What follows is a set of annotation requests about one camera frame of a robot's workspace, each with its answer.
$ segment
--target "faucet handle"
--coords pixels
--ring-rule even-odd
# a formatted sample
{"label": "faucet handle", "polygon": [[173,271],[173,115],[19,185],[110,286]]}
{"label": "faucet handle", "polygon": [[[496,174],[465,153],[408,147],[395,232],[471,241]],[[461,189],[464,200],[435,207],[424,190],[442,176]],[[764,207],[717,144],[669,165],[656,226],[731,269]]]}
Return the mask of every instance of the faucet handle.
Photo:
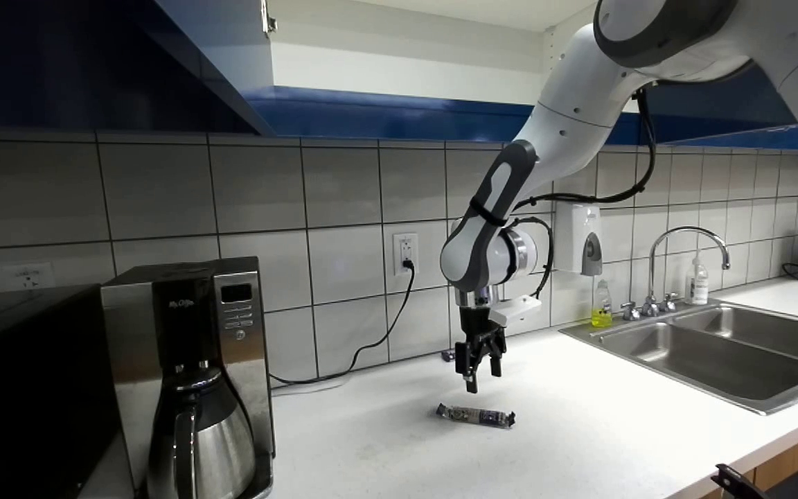
{"label": "faucet handle", "polygon": [[644,316],[659,316],[659,301],[654,297],[647,297]]}
{"label": "faucet handle", "polygon": [[680,307],[677,294],[669,294],[662,307],[666,307],[666,312],[674,312]]}
{"label": "faucet handle", "polygon": [[622,301],[622,312],[624,312],[624,318],[629,318],[629,320],[638,320],[638,318],[644,318],[641,316],[641,309],[638,309],[638,301]]}

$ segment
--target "coffee carafe handle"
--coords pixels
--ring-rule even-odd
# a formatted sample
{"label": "coffee carafe handle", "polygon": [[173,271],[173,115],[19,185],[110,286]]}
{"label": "coffee carafe handle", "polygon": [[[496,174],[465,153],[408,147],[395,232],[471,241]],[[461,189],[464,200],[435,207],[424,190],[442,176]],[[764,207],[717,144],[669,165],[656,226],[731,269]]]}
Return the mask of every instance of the coffee carafe handle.
{"label": "coffee carafe handle", "polygon": [[174,415],[174,438],[178,438],[178,470],[174,470],[174,487],[178,499],[195,499],[195,465],[196,465],[196,404],[183,404]]}

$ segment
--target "power cord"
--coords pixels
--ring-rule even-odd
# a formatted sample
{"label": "power cord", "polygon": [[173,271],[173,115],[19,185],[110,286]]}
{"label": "power cord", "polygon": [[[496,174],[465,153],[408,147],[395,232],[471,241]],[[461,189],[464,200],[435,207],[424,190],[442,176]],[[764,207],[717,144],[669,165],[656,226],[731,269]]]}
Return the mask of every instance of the power cord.
{"label": "power cord", "polygon": [[552,201],[606,205],[606,201],[624,201],[624,200],[647,190],[647,185],[652,179],[652,172],[654,172],[656,135],[654,135],[654,125],[652,125],[652,108],[649,108],[647,89],[638,89],[634,99],[641,101],[641,118],[638,122],[641,122],[641,132],[647,132],[647,144],[649,144],[649,169],[631,189],[618,190],[612,197],[584,197],[584,193],[572,193],[572,190],[555,190],[555,193],[541,193],[541,197],[522,200],[522,201],[516,201],[514,211],[526,207],[526,205],[537,205],[537,201],[546,201],[546,200],[552,200]]}
{"label": "power cord", "polygon": [[385,336],[381,336],[374,344],[358,345],[354,354],[352,354],[352,361],[350,361],[350,368],[336,372],[336,373],[328,373],[328,377],[309,377],[309,379],[286,379],[286,377],[277,377],[277,373],[270,373],[270,377],[277,379],[277,383],[282,383],[282,384],[311,384],[311,383],[328,383],[328,379],[346,377],[346,373],[354,368],[354,362],[361,361],[361,351],[376,348],[376,345],[383,345],[383,344],[395,336],[395,330],[396,330],[396,325],[399,325],[399,316],[401,316],[401,309],[404,309],[404,304],[408,304],[408,300],[410,300],[410,289],[415,286],[415,277],[419,277],[415,264],[401,261],[401,269],[408,269],[410,277],[408,277],[408,289],[404,289],[401,304],[399,304],[392,326],[388,326]]}

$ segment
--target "sink faucet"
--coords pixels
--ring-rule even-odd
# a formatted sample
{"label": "sink faucet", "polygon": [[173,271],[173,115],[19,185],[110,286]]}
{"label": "sink faucet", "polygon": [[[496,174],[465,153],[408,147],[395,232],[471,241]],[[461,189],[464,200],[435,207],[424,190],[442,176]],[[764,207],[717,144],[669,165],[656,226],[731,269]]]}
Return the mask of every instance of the sink faucet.
{"label": "sink faucet", "polygon": [[670,236],[670,232],[681,232],[681,229],[690,229],[690,232],[705,232],[708,239],[713,239],[720,248],[724,248],[724,269],[731,269],[731,257],[730,257],[730,247],[720,236],[715,236],[713,229],[708,226],[699,226],[699,225],[680,225],[680,226],[669,226],[662,236],[656,236],[656,241],[652,244],[652,255],[649,255],[649,297],[647,297],[647,304],[644,304],[644,312],[647,316],[656,316],[659,312],[659,304],[654,301],[654,251],[656,247]]}

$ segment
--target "marker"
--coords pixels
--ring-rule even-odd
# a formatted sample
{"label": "marker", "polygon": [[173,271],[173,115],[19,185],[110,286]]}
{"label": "marker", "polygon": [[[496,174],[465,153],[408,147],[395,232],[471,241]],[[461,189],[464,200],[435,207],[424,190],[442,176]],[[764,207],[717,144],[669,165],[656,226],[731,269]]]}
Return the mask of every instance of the marker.
{"label": "marker", "polygon": [[516,413],[439,404],[435,415],[483,427],[514,427]]}

